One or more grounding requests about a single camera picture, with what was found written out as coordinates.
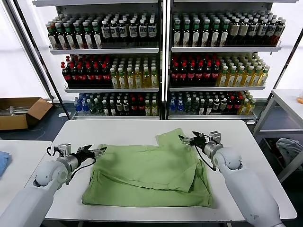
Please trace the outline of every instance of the green cloth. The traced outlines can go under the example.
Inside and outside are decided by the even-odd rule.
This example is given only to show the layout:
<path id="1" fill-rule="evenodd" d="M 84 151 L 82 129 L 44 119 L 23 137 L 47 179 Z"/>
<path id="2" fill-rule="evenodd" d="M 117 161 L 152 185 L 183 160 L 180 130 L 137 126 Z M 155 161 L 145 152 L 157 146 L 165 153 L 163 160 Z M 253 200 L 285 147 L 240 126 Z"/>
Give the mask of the green cloth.
<path id="1" fill-rule="evenodd" d="M 126 207 L 211 206 L 204 163 L 175 129 L 156 137 L 159 146 L 107 147 L 93 165 L 86 205 Z"/>

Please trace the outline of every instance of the white table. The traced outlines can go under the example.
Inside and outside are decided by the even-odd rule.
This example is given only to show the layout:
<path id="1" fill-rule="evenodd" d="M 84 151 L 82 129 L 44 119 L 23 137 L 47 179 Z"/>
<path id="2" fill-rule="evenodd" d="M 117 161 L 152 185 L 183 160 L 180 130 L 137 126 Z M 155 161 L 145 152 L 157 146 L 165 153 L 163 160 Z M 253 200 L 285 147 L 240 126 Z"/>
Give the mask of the white table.
<path id="1" fill-rule="evenodd" d="M 0 215 L 24 188 L 51 141 L 0 140 L 0 151 L 11 154 L 11 162 L 0 177 Z"/>
<path id="2" fill-rule="evenodd" d="M 157 134 L 162 134 L 178 127 L 182 128 L 187 136 L 193 136 L 192 131 L 205 133 L 214 130 L 220 131 L 222 133 L 222 144 L 226 147 L 233 147 L 239 152 L 247 166 L 258 174 L 262 183 L 271 191 L 280 207 L 281 218 L 296 218 L 296 211 L 288 196 L 247 126 L 240 120 L 68 121 L 60 130 L 53 145 L 71 143 L 72 152 L 75 152 L 78 147 L 88 144 L 93 144 L 94 146 L 101 143 L 113 145 L 157 145 L 155 139 Z M 53 158 L 45 156 L 41 163 L 51 159 Z M 80 170 L 72 179 L 70 185 L 64 185 L 56 192 L 53 205 L 47 213 L 46 219 L 129 222 L 244 221 L 225 186 L 222 175 L 218 171 L 207 170 L 215 201 L 213 209 L 206 207 L 130 208 L 83 205 L 81 197 L 89 184 L 91 172 L 91 167 L 88 167 Z"/>
<path id="3" fill-rule="evenodd" d="M 264 112 L 262 113 L 256 127 L 254 128 L 253 135 L 256 137 L 260 133 L 302 133 L 303 132 L 303 104 L 297 102 L 296 98 L 303 91 L 303 89 L 273 89 L 269 103 L 267 104 Z M 281 130 L 262 130 L 262 127 L 268 118 L 271 110 L 279 104 L 290 117 L 299 124 L 301 129 L 281 129 Z M 287 167 L 278 175 L 280 182 L 283 182 L 293 171 L 295 171 L 303 163 L 303 152 L 287 165 Z"/>

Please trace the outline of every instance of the blue cloth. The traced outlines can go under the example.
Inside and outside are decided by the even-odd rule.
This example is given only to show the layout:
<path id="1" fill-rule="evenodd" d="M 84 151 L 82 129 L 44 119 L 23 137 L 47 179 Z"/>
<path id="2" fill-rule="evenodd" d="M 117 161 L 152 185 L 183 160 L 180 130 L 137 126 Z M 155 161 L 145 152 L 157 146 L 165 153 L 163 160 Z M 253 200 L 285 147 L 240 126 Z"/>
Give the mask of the blue cloth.
<path id="1" fill-rule="evenodd" d="M 2 176 L 9 159 L 9 153 L 0 151 L 0 176 Z"/>

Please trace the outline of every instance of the cardboard box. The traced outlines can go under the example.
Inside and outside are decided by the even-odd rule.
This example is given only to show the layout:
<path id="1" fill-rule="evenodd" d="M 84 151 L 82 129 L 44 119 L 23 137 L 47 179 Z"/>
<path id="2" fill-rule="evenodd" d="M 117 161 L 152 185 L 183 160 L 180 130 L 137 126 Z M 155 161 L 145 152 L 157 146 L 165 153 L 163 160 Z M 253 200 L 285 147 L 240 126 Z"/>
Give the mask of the cardboard box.
<path id="1" fill-rule="evenodd" d="M 0 130 L 27 129 L 34 126 L 42 119 L 53 106 L 41 98 L 1 98 L 0 109 L 10 106 L 30 107 L 27 113 L 14 116 L 0 115 Z"/>

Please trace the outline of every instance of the dark floor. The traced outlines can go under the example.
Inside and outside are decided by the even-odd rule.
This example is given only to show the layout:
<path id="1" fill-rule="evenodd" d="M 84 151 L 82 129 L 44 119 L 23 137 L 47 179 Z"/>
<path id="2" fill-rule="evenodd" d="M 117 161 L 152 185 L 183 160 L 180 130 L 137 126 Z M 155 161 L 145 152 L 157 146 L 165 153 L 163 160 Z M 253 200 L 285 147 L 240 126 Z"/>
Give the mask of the dark floor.
<path id="1" fill-rule="evenodd" d="M 14 131 L 0 131 L 0 138 L 4 140 L 50 140 L 53 141 L 58 132 L 60 131 L 61 127 L 67 121 L 67 117 L 58 117 L 60 113 L 63 113 L 62 109 L 57 109 L 53 107 L 39 122 L 32 129 L 26 130 L 14 130 Z M 285 112 L 280 108 L 277 107 L 272 114 L 270 115 L 268 121 L 264 125 L 264 129 L 276 129 L 276 128 L 297 128 L 296 123 L 287 115 Z M 301 135 L 291 135 L 291 138 L 297 140 L 303 140 Z M 262 137 L 257 137 L 257 141 L 261 141 Z M 294 173 L 289 176 L 284 182 L 283 187 L 293 203 L 298 217 L 294 220 L 285 221 L 286 227 L 302 227 L 303 226 L 303 193 L 302 189 L 298 187 L 303 183 L 303 174 L 301 173 Z M 74 221 L 64 221 L 62 222 L 66 227 L 76 227 L 78 222 Z M 157 226 L 164 226 L 164 227 L 221 227 L 225 226 L 219 223 L 179 223 L 179 224 L 172 224 L 172 223 L 161 223 L 161 224 L 153 224 L 153 223 L 105 223 L 105 222 L 86 222 L 84 223 L 84 227 L 95 227 L 95 226 L 118 226 L 118 227 L 154 227 Z M 251 225 L 248 223 L 233 223 L 233 227 L 250 227 Z"/>

